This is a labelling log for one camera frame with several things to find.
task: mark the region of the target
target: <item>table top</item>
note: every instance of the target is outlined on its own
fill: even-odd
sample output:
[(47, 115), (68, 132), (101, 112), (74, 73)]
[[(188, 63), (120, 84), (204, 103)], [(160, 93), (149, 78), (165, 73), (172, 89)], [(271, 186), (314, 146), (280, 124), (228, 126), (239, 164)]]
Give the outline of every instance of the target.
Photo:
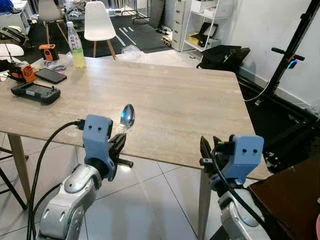
[[(14, 80), (0, 82), (0, 132), (47, 140), (63, 124), (96, 114), (113, 120), (113, 136), (132, 104), (135, 124), (123, 154), (198, 169), (202, 135), (212, 143), (213, 135), (255, 133), (234, 73), (90, 57), (86, 68), (75, 68), (66, 59), (67, 80), (55, 86), (61, 96), (50, 105), (13, 95)], [(69, 127), (54, 141), (82, 146), (82, 131)], [(249, 177), (270, 175), (262, 160)]]

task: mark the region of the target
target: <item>bottle cap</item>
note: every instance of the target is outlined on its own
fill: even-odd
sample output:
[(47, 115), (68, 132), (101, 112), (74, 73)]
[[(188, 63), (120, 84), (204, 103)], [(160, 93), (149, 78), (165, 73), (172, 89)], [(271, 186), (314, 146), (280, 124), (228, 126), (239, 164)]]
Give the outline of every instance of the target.
[(68, 28), (73, 27), (73, 26), (74, 26), (74, 23), (73, 23), (72, 21), (67, 21), (67, 22), (66, 22), (66, 26), (67, 26)]

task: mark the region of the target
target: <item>tile floor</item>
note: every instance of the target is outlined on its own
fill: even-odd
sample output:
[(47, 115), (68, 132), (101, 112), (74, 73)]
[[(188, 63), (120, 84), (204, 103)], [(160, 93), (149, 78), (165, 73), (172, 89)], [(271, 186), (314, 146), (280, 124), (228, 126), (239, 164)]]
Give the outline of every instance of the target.
[[(187, 53), (174, 50), (146, 55), (144, 61), (152, 64), (192, 68), (198, 64), (198, 60), (189, 58)], [(32, 182), (44, 142), (26, 137), (22, 141), (25, 153), (29, 155), (27, 169)], [(1, 132), (0, 146), (10, 148), (8, 136)], [(84, 154), (83, 148), (52, 143), (41, 167), (35, 201), (68, 176), (77, 164), (83, 163)], [(136, 157), (124, 158), (134, 161), (134, 167), (120, 166), (113, 182), (103, 181), (96, 201), (85, 214), (79, 239), (196, 240), (200, 171)], [(1, 161), (0, 167), (25, 200), (14, 160)], [(0, 191), (5, 188), (0, 179)], [(217, 194), (212, 192), (207, 240), (221, 225), (217, 200)], [(37, 228), (47, 202), (44, 201), (35, 217)], [(27, 211), (22, 211), (11, 193), (1, 194), (0, 240), (25, 239), (26, 226)]]

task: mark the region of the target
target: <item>plastic bottle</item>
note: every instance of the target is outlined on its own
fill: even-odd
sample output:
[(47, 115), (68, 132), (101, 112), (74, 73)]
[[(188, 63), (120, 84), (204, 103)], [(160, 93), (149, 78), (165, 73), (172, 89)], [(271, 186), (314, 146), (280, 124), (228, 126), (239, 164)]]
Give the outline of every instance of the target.
[(74, 61), (74, 66), (76, 68), (83, 68), (86, 66), (86, 63), (80, 38), (74, 28), (74, 23), (72, 21), (68, 21), (66, 25), (68, 27), (68, 41)]

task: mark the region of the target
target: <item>orange device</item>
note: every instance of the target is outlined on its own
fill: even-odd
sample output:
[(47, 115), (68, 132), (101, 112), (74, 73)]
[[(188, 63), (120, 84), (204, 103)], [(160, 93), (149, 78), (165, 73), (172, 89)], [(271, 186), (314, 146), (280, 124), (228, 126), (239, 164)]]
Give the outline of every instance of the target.
[(56, 50), (55, 44), (42, 44), (39, 46), (43, 60), (49, 62), (59, 60), (59, 55)]
[(10, 78), (19, 82), (33, 82), (36, 80), (36, 75), (30, 64), (20, 62), (10, 62), (8, 64)]

